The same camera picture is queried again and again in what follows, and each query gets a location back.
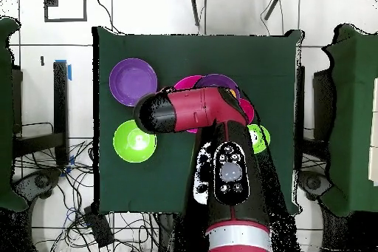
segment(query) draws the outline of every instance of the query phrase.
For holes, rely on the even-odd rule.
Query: green panel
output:
[[[334,61],[336,118],[329,141],[329,176],[335,186],[322,196],[331,212],[378,212],[378,187],[368,180],[374,79],[378,77],[378,36],[363,35],[350,25],[339,29],[326,48]]]
[[[117,127],[132,119],[132,108],[109,90],[109,74],[124,58],[147,61],[158,88],[189,75],[231,77],[254,103],[271,135],[270,149],[291,213],[296,44],[287,37],[114,35],[98,27],[100,44],[100,210],[181,212],[189,178],[194,134],[159,134],[157,150],[143,163],[127,163],[113,149]]]
[[[16,212],[27,208],[27,202],[10,187],[13,176],[13,94],[12,57],[7,42],[19,29],[12,18],[0,17],[0,208]]]

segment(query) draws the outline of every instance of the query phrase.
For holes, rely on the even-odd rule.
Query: white floor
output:
[[[90,141],[93,136],[92,115],[92,26],[111,27],[107,12],[97,0],[87,0],[87,22],[44,22],[44,0],[0,0],[0,16],[19,19],[21,29],[10,37],[10,49],[15,64],[21,65],[23,81],[23,123],[53,122],[53,76],[52,63],[66,60],[72,65],[72,80],[69,81],[69,136],[70,144]],[[100,0],[111,14],[113,25],[129,34],[169,34],[198,32],[194,25],[190,0]],[[261,13],[270,0],[207,0],[208,35],[267,35],[261,21]],[[199,13],[204,0],[197,0]],[[352,23],[368,33],[378,30],[377,0],[281,0],[273,11],[267,26],[270,35],[282,35],[288,30],[305,32],[301,53],[302,65],[306,67],[306,110],[304,126],[313,128],[312,75],[327,69],[329,60],[320,49],[330,44],[334,28],[338,24]],[[59,0],[58,7],[49,7],[50,18],[80,18],[83,16],[82,0]],[[200,33],[203,33],[204,16]],[[48,133],[48,125],[25,127],[24,136]],[[87,153],[80,162],[91,164]],[[23,168],[22,174],[30,171]],[[15,178],[21,176],[21,169]],[[87,175],[84,182],[93,183]],[[66,192],[67,204],[72,206],[72,190],[62,178],[59,185]],[[83,206],[92,203],[92,188],[80,188]],[[322,239],[322,217],[317,203],[308,201],[298,190],[298,204],[303,211],[296,216],[298,241],[303,252],[318,252]],[[48,200],[39,200],[32,219],[33,239],[40,242],[55,239],[62,231],[67,209],[62,193],[54,190]],[[126,222],[140,218],[140,214],[123,214]],[[120,214],[111,216],[111,226],[119,240],[139,240],[138,230],[124,228]],[[132,227],[139,228],[142,221]],[[37,244],[40,252],[48,252],[52,242]],[[148,250],[150,242],[144,245]],[[126,252],[121,245],[116,252]],[[88,252],[86,248],[70,249],[69,252]]]

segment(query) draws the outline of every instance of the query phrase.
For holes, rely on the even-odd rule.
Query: purple plate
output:
[[[118,102],[135,106],[143,95],[157,91],[157,75],[143,60],[127,58],[111,71],[109,86]]]
[[[227,76],[220,74],[206,75],[196,82],[194,88],[203,88],[206,86],[223,86],[224,88],[230,88],[235,91],[238,101],[240,100],[238,85],[235,83],[235,81]]]

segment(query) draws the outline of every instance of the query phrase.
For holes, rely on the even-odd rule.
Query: green plate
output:
[[[116,153],[130,163],[141,163],[155,152],[157,136],[141,131],[135,120],[121,124],[114,133],[113,147]]]
[[[256,124],[251,124],[251,125],[248,125],[247,127],[250,131],[250,135],[251,135],[251,138],[252,138],[252,147],[253,147],[253,151],[255,152],[255,154],[260,153],[263,150],[265,150],[267,148],[267,146],[265,144],[264,137],[263,137],[263,134],[261,133],[260,127],[263,129],[264,134],[265,134],[265,138],[267,139],[267,142],[268,142],[268,145],[269,145],[270,144],[270,134],[267,131],[267,129],[262,125],[258,126]]]

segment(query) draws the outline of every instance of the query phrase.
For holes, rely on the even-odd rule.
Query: black control panel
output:
[[[225,205],[237,205],[250,195],[245,156],[233,142],[220,145],[214,154],[214,193]]]

